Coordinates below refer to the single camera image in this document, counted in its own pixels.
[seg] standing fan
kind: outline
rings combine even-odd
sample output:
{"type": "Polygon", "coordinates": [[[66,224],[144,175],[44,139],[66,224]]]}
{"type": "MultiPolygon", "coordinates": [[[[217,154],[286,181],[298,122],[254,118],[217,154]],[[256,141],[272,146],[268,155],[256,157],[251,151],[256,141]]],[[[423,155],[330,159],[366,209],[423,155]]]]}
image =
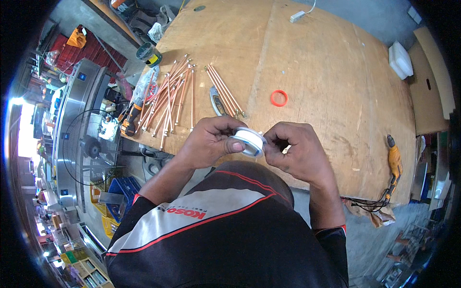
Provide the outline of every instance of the standing fan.
{"type": "Polygon", "coordinates": [[[67,128],[63,140],[64,165],[83,185],[97,185],[115,174],[118,122],[103,110],[86,110],[67,128]]]}

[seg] black shirt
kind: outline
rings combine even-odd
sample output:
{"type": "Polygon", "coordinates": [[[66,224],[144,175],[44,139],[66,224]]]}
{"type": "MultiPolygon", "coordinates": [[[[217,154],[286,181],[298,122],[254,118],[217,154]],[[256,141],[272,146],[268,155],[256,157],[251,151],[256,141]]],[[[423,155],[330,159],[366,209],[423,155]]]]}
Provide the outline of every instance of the black shirt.
{"type": "Polygon", "coordinates": [[[137,197],[106,264],[116,287],[346,287],[345,227],[312,231],[288,186],[232,161],[185,196],[137,197]]]}

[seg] wooden workbench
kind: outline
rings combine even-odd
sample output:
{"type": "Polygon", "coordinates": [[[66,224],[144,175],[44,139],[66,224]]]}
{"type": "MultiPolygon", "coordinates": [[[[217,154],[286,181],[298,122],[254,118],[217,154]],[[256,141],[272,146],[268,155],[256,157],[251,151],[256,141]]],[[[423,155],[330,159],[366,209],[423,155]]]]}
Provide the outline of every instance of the wooden workbench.
{"type": "MultiPolygon", "coordinates": [[[[408,85],[388,64],[379,40],[321,9],[289,22],[310,6],[289,0],[192,0],[171,23],[157,48],[164,58],[161,74],[174,59],[190,54],[196,63],[195,117],[215,116],[212,86],[204,65],[212,63],[248,117],[248,127],[266,132],[279,121],[310,123],[334,168],[341,195],[376,200],[388,187],[386,135],[402,153],[404,167],[394,203],[408,203],[415,155],[415,122],[408,85]],[[194,8],[205,5],[202,11],[194,8]],[[289,101],[273,106],[270,95],[282,89],[289,101]]],[[[176,154],[189,135],[190,87],[180,127],[165,140],[176,154]]],[[[139,132],[139,143],[159,148],[160,138],[139,132]]],[[[245,159],[231,155],[231,159],[245,159]]],[[[266,165],[264,158],[258,160],[266,165]]],[[[308,184],[269,168],[290,186],[308,184]]]]}

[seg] red rubber ring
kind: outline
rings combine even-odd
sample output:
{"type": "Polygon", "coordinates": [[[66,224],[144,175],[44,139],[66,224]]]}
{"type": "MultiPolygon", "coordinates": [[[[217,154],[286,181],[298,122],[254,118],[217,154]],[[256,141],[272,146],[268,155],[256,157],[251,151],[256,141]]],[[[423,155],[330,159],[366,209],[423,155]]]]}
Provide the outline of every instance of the red rubber ring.
{"type": "Polygon", "coordinates": [[[275,91],[272,92],[272,94],[271,94],[271,102],[272,102],[272,104],[273,104],[274,106],[283,107],[283,106],[285,106],[285,104],[287,104],[287,102],[288,102],[288,95],[287,95],[286,92],[283,91],[283,90],[275,90],[275,91]],[[285,102],[282,103],[282,104],[275,102],[275,100],[274,100],[274,94],[275,94],[275,93],[281,93],[281,94],[283,94],[283,96],[285,96],[285,102]]]}

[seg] hand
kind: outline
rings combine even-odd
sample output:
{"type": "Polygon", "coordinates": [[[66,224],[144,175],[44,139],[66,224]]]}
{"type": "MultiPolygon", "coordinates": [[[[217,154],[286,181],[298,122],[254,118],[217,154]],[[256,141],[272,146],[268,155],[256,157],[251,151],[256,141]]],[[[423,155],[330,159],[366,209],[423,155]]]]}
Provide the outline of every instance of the hand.
{"type": "Polygon", "coordinates": [[[333,169],[310,124],[279,122],[264,134],[266,162],[316,188],[336,186],[333,169]],[[286,154],[282,151],[288,146],[286,154]]]}
{"type": "Polygon", "coordinates": [[[180,158],[183,165],[199,169],[212,166],[224,155],[242,152],[245,150],[245,144],[229,138],[237,127],[247,125],[229,116],[201,119],[187,137],[176,158],[180,158]]]}

